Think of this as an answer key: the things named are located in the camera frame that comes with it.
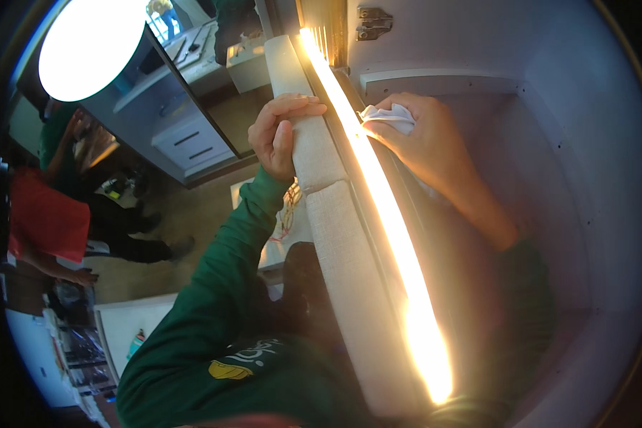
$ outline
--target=beige fabric panel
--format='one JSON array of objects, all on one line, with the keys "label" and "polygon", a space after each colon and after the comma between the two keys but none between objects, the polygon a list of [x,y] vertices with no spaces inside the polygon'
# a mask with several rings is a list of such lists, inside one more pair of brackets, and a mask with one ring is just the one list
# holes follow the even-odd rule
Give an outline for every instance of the beige fabric panel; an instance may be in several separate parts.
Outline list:
[{"label": "beige fabric panel", "polygon": [[417,411],[402,334],[349,186],[337,182],[307,196],[307,215],[321,270],[364,398],[376,416]]},{"label": "beige fabric panel", "polygon": [[[267,40],[264,52],[275,97],[286,92],[313,95],[288,36]],[[323,117],[293,118],[291,122],[295,135],[292,161],[302,192],[312,193],[347,179]]]}]

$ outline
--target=teal object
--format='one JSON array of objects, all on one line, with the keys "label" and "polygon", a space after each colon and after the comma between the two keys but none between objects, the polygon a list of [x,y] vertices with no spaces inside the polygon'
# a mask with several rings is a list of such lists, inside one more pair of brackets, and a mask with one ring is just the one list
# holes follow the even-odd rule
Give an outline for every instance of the teal object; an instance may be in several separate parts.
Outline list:
[{"label": "teal object", "polygon": [[143,330],[140,330],[138,334],[136,334],[136,337],[133,338],[133,341],[131,342],[131,348],[128,350],[128,355],[126,355],[126,359],[130,360],[133,354],[136,353],[138,348],[140,348],[140,345],[145,343],[145,335],[143,334]]}]

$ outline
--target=metal hinge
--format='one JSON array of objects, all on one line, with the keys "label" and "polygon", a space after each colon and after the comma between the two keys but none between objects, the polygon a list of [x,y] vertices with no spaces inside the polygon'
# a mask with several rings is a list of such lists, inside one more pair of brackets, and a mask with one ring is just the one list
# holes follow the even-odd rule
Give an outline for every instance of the metal hinge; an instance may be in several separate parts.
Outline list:
[{"label": "metal hinge", "polygon": [[392,15],[386,14],[379,7],[358,7],[357,18],[361,25],[357,27],[357,40],[376,40],[381,34],[392,30]]}]

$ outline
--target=person in red shirt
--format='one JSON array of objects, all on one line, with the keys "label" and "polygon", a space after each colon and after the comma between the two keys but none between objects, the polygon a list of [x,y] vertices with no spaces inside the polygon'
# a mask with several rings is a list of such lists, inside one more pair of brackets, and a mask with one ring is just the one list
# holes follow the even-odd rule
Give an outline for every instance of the person in red shirt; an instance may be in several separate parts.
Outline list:
[{"label": "person in red shirt", "polygon": [[[76,122],[75,116],[58,153],[70,149]],[[193,238],[172,246],[161,240],[131,238],[129,234],[156,227],[159,219],[143,217],[137,208],[122,208],[103,194],[89,195],[87,203],[69,198],[50,187],[57,175],[57,162],[51,164],[55,167],[45,171],[18,168],[11,179],[8,250],[18,260],[51,277],[91,286],[97,275],[87,269],[68,269],[56,261],[59,257],[80,264],[89,249],[89,239],[106,244],[112,257],[139,263],[177,261],[192,250]]]}]

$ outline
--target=white cloth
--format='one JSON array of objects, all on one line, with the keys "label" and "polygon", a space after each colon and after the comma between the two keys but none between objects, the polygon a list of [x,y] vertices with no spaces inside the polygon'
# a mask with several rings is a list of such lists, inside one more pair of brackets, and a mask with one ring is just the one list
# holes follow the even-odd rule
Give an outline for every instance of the white cloth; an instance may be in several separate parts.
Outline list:
[{"label": "white cloth", "polygon": [[[375,106],[367,106],[364,111],[360,113],[360,117],[364,122],[385,122],[405,135],[410,135],[413,131],[414,125],[416,125],[416,120],[414,120],[411,112],[401,104],[393,104],[392,109],[390,110],[386,110],[384,108],[377,109]],[[449,201],[437,190],[422,182],[413,172],[411,172],[411,175],[413,175],[417,183],[426,191],[430,198],[441,203],[449,204]]]}]

